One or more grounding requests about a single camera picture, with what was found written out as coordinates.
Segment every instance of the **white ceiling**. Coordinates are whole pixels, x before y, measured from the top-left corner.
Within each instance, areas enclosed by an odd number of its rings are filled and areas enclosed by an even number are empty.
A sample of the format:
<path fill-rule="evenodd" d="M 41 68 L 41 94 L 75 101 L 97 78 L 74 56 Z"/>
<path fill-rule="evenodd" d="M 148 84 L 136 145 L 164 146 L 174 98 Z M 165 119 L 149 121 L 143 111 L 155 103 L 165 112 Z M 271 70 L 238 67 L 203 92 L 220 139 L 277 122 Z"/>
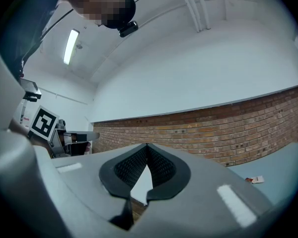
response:
<path fill-rule="evenodd" d="M 218 20 L 224 20 L 223 0 L 206 1 L 211 25 Z M 231 18 L 254 19 L 257 0 L 228 1 L 227 9 Z M 197 5 L 204 23 L 202 9 Z M 49 25 L 70 9 L 69 4 L 61 4 Z M 55 63 L 55 67 L 66 67 L 75 75 L 97 85 L 128 58 L 137 55 L 139 50 L 154 41 L 184 27 L 192 27 L 192 31 L 195 31 L 193 19 L 184 0 L 139 0 L 134 20 L 140 25 L 139 30 L 122 39 L 117 30 L 98 27 L 93 21 L 84 20 L 72 12 L 46 36 L 41 52 L 46 59 Z M 66 66 L 63 64 L 63 56 L 72 29 L 80 32 L 76 44 L 81 44 L 82 49 L 75 49 L 70 65 Z"/>

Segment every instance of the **gray surface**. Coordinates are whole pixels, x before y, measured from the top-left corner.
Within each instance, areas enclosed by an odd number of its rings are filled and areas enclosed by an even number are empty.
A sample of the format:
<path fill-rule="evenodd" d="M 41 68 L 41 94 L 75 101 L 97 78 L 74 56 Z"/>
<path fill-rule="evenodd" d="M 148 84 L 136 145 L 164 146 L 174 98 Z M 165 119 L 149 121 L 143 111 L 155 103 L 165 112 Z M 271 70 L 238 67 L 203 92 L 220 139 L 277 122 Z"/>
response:
<path fill-rule="evenodd" d="M 276 205 L 294 196 L 298 189 L 298 143 L 291 143 L 263 158 L 229 169 L 243 179 L 263 176 L 265 182 L 253 186 Z"/>
<path fill-rule="evenodd" d="M 44 156 L 49 158 L 46 149 Z M 63 220 L 42 182 L 34 149 L 20 134 L 0 131 L 0 193 L 37 236 L 67 237 Z"/>
<path fill-rule="evenodd" d="M 228 184 L 257 216 L 272 208 L 251 184 L 222 165 L 183 151 L 156 145 L 185 161 L 191 170 L 187 186 L 174 198 L 151 201 L 131 228 L 148 237 L 220 237 L 241 229 L 217 188 Z"/>
<path fill-rule="evenodd" d="M 121 214 L 126 201 L 123 198 L 109 195 L 99 179 L 99 169 L 106 161 L 137 146 L 139 144 L 104 153 L 57 158 L 52 160 L 52 164 L 58 168 L 81 163 L 82 168 L 61 173 L 59 176 L 76 197 L 81 202 L 84 202 L 89 209 L 104 219 L 110 220 L 114 216 Z"/>
<path fill-rule="evenodd" d="M 75 180 L 76 183 L 78 182 L 82 184 L 82 186 L 80 187 L 82 188 L 82 191 L 77 191 L 76 187 L 72 187 L 73 182 L 64 178 L 64 176 L 62 176 L 55 168 L 81 162 L 81 160 L 90 160 L 91 157 L 99 159 L 99 162 L 101 162 L 101 160 L 103 159 L 99 158 L 100 156 L 98 154 L 53 159 L 51 161 L 46 150 L 43 147 L 35 146 L 34 148 L 43 183 L 46 186 L 46 190 L 50 196 L 51 201 L 54 203 L 57 211 L 64 221 L 67 230 L 69 230 L 69 232 L 71 233 L 71 237 L 136 237 L 126 232 L 125 230 L 122 230 L 109 223 L 106 218 L 102 217 L 102 214 L 98 214 L 99 208 L 97 206 L 101 206 L 102 204 L 104 204 L 103 199 L 105 197 L 105 194 L 102 192 L 105 192 L 105 190 L 102 189 L 99 194 L 94 195 L 94 200 L 92 203 L 93 208 L 91 208 L 91 205 L 88 201 L 85 201 L 86 198 L 81 197 L 82 194 L 89 192 L 93 193 L 93 189 L 94 187 L 97 187 L 99 185 L 98 183 L 96 183 L 93 188 L 89 188 L 88 185 L 84 186 L 85 181 L 83 180 L 84 176 L 82 176 L 81 180 Z M 104 154 L 104 157 L 111 158 L 110 152 L 113 153 L 112 157 L 115 157 L 117 154 L 121 154 L 116 150 L 113 150 L 107 152 L 108 156 L 105 156 Z M 121 211 L 121 209 L 118 209 L 119 206 L 117 207 L 117 205 L 105 206 L 111 209 L 116 208 L 117 210 Z"/>

